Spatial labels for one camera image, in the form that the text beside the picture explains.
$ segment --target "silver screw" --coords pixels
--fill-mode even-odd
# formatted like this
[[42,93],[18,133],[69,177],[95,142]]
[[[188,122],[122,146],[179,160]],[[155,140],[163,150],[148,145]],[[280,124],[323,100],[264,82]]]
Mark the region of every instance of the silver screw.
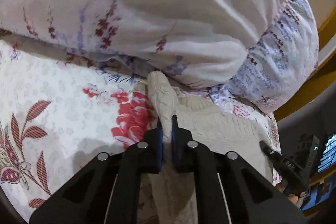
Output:
[[236,152],[230,151],[227,153],[227,157],[231,160],[236,160],[238,159],[238,154]]
[[102,152],[98,154],[97,158],[98,160],[101,160],[101,161],[107,160],[109,158],[109,154]]
[[139,142],[138,143],[138,147],[141,148],[141,149],[145,149],[148,147],[148,143],[146,142]]
[[190,147],[190,148],[196,148],[198,146],[198,142],[196,141],[189,141],[187,143],[187,145]]

